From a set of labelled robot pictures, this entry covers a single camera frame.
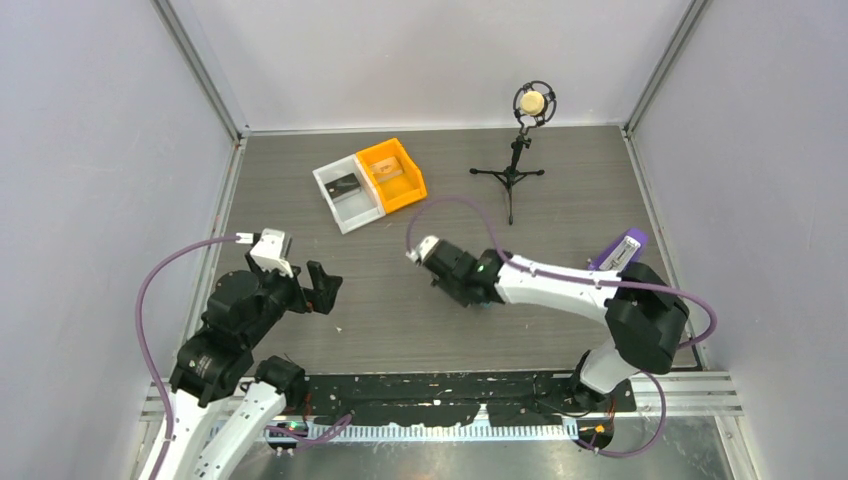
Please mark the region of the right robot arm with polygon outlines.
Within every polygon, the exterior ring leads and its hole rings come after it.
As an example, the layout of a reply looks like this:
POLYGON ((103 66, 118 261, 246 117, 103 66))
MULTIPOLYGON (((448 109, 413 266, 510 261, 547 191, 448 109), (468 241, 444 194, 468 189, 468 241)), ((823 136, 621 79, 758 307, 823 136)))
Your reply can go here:
POLYGON ((436 236, 406 255, 463 307, 536 305, 605 326, 608 339, 581 356, 565 388, 582 410, 598 409, 636 373, 668 373, 689 318, 684 301, 639 262, 622 270, 580 270, 494 248, 474 256, 436 236))

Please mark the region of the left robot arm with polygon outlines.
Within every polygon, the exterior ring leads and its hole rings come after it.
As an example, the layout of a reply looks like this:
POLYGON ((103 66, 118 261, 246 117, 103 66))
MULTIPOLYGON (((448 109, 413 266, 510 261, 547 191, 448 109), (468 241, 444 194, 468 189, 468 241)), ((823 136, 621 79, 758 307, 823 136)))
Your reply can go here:
POLYGON ((211 429, 255 365, 253 350, 287 312, 328 314, 343 279, 308 261, 311 286, 295 268, 287 276, 248 269, 222 275, 201 315, 202 326, 178 350, 174 369, 157 385, 165 410, 155 447, 142 469, 144 479, 223 479, 277 415, 298 412, 307 402, 305 370, 271 356, 257 372, 240 406, 218 434, 211 429))

